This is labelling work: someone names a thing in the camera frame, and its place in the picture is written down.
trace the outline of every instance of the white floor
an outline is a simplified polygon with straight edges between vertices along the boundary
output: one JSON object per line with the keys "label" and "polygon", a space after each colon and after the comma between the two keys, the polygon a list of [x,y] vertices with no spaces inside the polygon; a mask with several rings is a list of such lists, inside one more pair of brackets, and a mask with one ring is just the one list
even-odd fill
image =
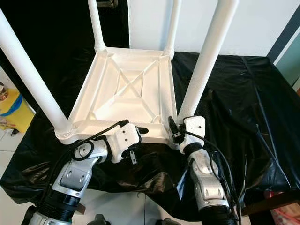
{"label": "white floor", "polygon": [[[0,177],[3,175],[17,145],[23,135],[13,137],[0,130]],[[87,190],[81,203],[86,206],[85,215],[76,213],[74,225],[86,225],[94,220],[98,213],[104,214],[112,225],[154,225],[158,219],[172,218],[143,193],[112,194],[103,191]],[[31,203],[16,204],[0,187],[0,225],[20,225],[26,209]],[[183,225],[200,225],[200,222],[189,223],[174,219]],[[244,225],[250,225],[248,217],[243,218]]]}

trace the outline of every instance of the black tablecloth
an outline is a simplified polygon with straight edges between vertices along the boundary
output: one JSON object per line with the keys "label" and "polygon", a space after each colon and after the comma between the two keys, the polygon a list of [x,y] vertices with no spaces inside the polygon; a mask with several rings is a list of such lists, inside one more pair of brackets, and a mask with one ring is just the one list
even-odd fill
{"label": "black tablecloth", "polygon": [[[93,57],[93,49],[80,50],[60,68],[62,78],[51,92],[66,116]],[[197,53],[176,52],[172,61],[178,112],[197,57]],[[300,98],[268,58],[219,56],[195,114],[205,117],[206,138],[228,159],[238,194],[244,183],[246,189],[258,190],[300,187]],[[16,203],[36,203],[54,162],[65,150],[44,113],[37,111],[1,186]],[[181,198],[176,189],[186,171],[185,157],[166,145],[146,143],[135,155],[137,165],[127,155],[116,165],[95,165],[89,188],[144,192],[172,216],[198,220],[189,176]]]}

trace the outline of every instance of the white pipe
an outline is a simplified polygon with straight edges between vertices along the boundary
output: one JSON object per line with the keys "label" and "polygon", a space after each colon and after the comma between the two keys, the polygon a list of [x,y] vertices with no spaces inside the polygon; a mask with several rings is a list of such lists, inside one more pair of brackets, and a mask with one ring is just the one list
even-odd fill
{"label": "white pipe", "polygon": [[178,124],[181,124],[185,117],[193,116],[196,111],[238,3],[239,0],[218,0],[214,16],[178,114]]}
{"label": "white pipe", "polygon": [[72,132],[73,125],[67,120],[51,95],[1,9],[0,47],[54,126],[55,133],[57,135],[66,135]]}
{"label": "white pipe", "polygon": [[101,24],[99,19],[98,7],[96,0],[88,0],[90,9],[90,19],[92,21],[94,39],[95,39],[95,50],[103,51],[106,49],[105,43],[103,41]]}
{"label": "white pipe", "polygon": [[181,7],[181,0],[174,0],[168,39],[164,49],[164,55],[169,55],[171,59],[173,59],[174,57],[174,44],[175,44],[176,31],[178,27],[180,7]]}

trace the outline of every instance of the black plastic sheet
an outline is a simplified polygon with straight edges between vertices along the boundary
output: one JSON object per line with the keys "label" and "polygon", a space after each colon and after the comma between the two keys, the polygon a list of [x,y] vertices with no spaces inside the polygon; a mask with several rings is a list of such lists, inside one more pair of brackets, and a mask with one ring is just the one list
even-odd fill
{"label": "black plastic sheet", "polygon": [[[92,49],[76,52],[61,68],[63,80],[57,81],[52,93],[67,116],[93,56]],[[172,61],[177,111],[197,57],[176,52]],[[205,117],[206,138],[228,159],[238,194],[243,184],[258,190],[299,188],[300,98],[268,58],[219,56],[195,114]],[[64,150],[66,146],[55,138],[53,127],[39,110],[1,186],[16,203],[36,203]],[[190,177],[186,176],[181,198],[176,189],[186,171],[184,155],[166,145],[143,143],[135,156],[136,165],[127,154],[118,164],[95,165],[89,188],[144,192],[173,217],[199,220]]]}

